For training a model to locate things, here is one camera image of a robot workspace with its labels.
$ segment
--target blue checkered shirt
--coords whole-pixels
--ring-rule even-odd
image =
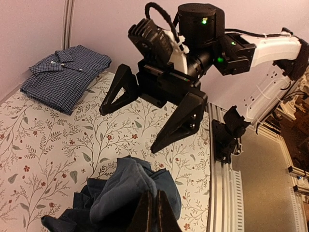
[[[111,59],[81,45],[56,51],[30,67],[33,75],[21,91],[62,113],[71,115],[88,85],[109,67]]]

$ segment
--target floral tablecloth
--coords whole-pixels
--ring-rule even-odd
[[[87,178],[108,179],[116,158],[132,155],[167,168],[182,197],[183,231],[205,231],[210,180],[209,119],[196,135],[156,154],[150,145],[175,110],[138,99],[101,116],[98,108],[114,74],[89,86],[71,116],[17,92],[0,107],[0,232],[47,231],[40,218],[72,207]]]

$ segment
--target crumpled clothing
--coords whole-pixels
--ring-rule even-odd
[[[51,232],[124,232],[130,225],[141,195],[150,191],[156,196],[163,190],[176,219],[181,212],[181,198],[166,169],[154,172],[139,158],[117,159],[117,168],[109,180],[88,179],[81,193],[75,193],[73,208],[58,219],[42,217]]]

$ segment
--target white wall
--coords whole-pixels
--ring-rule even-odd
[[[125,63],[134,72],[142,56],[127,37],[128,29],[144,17],[144,6],[149,0],[76,0],[73,15],[71,45],[86,47],[105,53],[112,58],[110,70]],[[178,5],[188,0],[155,0],[174,18]],[[297,36],[309,42],[309,1],[308,0],[209,0],[225,11],[226,28],[238,28],[256,33],[280,32],[282,27],[294,31]],[[151,10],[155,23],[168,26],[161,16]],[[267,66],[260,66],[250,73],[221,77],[212,68],[202,79],[202,89],[209,100],[223,108],[224,99],[233,91],[241,91],[255,82],[255,77],[266,73]]]
[[[64,0],[0,0],[0,101],[61,49]]]

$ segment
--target dark blue fabric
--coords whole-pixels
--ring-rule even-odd
[[[107,55],[81,45],[56,51],[29,69],[33,73],[21,91],[62,113],[71,115],[89,84],[111,63]]]
[[[91,206],[91,221],[101,222],[107,215],[140,197],[147,190],[156,196],[155,182],[142,166],[131,158],[117,159],[115,173]]]
[[[73,209],[58,219],[44,216],[41,222],[51,232],[124,232],[147,190],[154,197],[157,190],[165,191],[179,219],[181,199],[169,171],[154,172],[148,162],[128,156],[117,159],[109,180],[88,179],[81,193],[74,194]]]

